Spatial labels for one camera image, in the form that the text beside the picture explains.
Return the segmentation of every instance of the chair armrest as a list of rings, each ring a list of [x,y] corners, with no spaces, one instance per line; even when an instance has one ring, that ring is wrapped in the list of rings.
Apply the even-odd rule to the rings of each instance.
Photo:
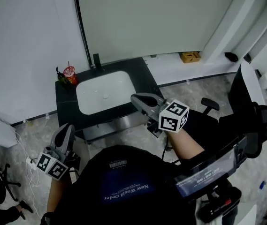
[[[205,111],[203,112],[204,114],[208,114],[210,112],[211,109],[214,110],[220,110],[220,106],[218,103],[216,103],[215,101],[209,99],[209,98],[205,98],[203,97],[201,99],[201,104],[203,104],[204,106],[206,106],[207,108],[205,109]]]

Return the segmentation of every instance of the white cable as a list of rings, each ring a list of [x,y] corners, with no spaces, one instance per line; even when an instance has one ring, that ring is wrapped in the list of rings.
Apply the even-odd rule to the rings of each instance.
[[[27,157],[29,157],[29,154],[27,153],[27,151],[26,151],[26,149],[25,149],[25,146],[17,139],[17,137],[16,137],[16,140],[18,141],[18,143],[21,145],[21,147],[23,148],[23,150],[24,150],[24,154],[25,154],[25,164],[26,164],[26,175],[27,175],[27,178],[30,180],[30,182],[29,182],[29,186],[30,186],[30,189],[31,189],[31,192],[32,192],[32,194],[33,194],[33,207],[34,207],[34,209],[35,209],[35,211],[36,211],[36,214],[40,217],[40,218],[42,218],[40,215],[39,215],[39,213],[38,213],[38,210],[36,209],[36,207],[35,207],[35,194],[34,194],[34,192],[33,192],[33,189],[32,189],[32,186],[31,186],[31,183],[34,185],[34,186],[37,186],[38,185],[38,182],[39,182],[39,172],[38,172],[38,181],[37,181],[37,183],[35,184],[34,182],[32,182],[32,179],[33,179],[33,173],[32,173],[32,167],[30,167],[30,173],[31,173],[31,178],[29,178],[29,176],[28,176],[28,166],[27,166],[27,161],[26,161],[26,159],[27,159]]]

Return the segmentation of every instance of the barcode print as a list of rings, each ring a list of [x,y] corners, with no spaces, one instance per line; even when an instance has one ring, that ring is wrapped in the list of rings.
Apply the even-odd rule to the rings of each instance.
[[[109,164],[109,167],[110,168],[115,168],[115,167],[119,167],[119,166],[122,166],[122,165],[125,165],[125,164],[127,164],[127,161],[123,160],[123,161],[120,161],[120,162],[111,163],[111,164]]]

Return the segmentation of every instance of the black t-shirt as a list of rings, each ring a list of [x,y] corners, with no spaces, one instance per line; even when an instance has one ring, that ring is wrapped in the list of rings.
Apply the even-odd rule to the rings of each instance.
[[[45,216],[51,224],[162,220],[195,224],[195,203],[184,203],[168,182],[176,169],[141,149],[106,148],[89,161],[55,212]]]

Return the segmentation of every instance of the monitor screen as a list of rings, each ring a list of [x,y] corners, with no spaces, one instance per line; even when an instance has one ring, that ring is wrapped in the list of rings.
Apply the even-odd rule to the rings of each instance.
[[[179,181],[178,183],[176,183],[176,187],[182,197],[188,197],[191,194],[205,188],[233,169],[235,169],[234,149],[230,150],[228,153],[223,155],[221,158],[219,158],[203,170]]]

